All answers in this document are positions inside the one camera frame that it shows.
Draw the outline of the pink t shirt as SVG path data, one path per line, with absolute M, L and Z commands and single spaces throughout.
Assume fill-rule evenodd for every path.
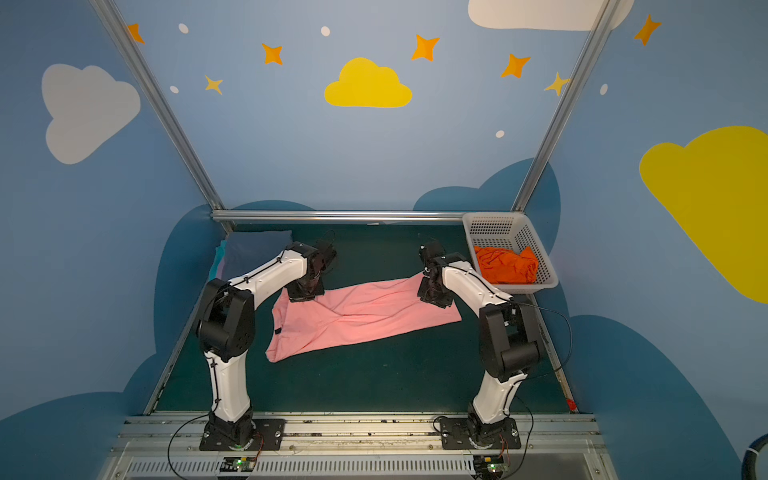
M 272 308 L 273 336 L 266 358 L 277 363 L 311 351 L 377 341 L 456 323 L 458 308 L 440 308 L 418 296 L 422 276 L 368 282 L 292 302 L 283 290 Z

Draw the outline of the white plastic laundry basket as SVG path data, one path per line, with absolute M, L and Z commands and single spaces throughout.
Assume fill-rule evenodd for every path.
M 533 294 L 540 290 L 552 289 L 559 283 L 547 252 L 531 221 L 522 213 L 509 217 L 470 216 L 464 218 L 463 227 L 469 245 L 471 262 L 480 273 L 475 247 L 494 247 L 521 253 L 530 247 L 537 259 L 539 268 L 533 284 L 491 284 L 510 294 Z

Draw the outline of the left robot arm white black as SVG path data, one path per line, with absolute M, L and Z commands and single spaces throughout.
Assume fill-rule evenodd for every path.
M 205 285 L 195 311 L 195 334 L 213 394 L 204 430 L 206 449 L 245 449 L 255 437 L 246 356 L 255 338 L 257 308 L 283 289 L 292 302 L 323 295 L 322 276 L 335 258 L 336 250 L 328 241 L 293 242 L 247 273 Z

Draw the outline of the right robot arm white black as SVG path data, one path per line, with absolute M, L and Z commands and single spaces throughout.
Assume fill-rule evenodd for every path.
M 538 327 L 523 315 L 523 305 L 476 272 L 459 254 L 447 254 L 437 241 L 419 249 L 423 278 L 419 299 L 447 308 L 461 300 L 477 316 L 484 376 L 468 408 L 464 432 L 475 448 L 509 441 L 516 431 L 510 406 L 530 370 L 542 357 Z

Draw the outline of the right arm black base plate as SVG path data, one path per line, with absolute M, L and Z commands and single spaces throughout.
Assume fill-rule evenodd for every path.
M 437 432 L 444 450 L 518 450 L 522 448 L 517 424 L 505 418 L 484 424 L 469 417 L 438 418 Z

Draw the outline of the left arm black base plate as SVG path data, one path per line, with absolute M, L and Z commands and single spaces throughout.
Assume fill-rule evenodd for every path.
M 276 451 L 280 449 L 285 421 L 283 419 L 244 418 L 228 422 L 217 416 L 205 425 L 200 451 Z

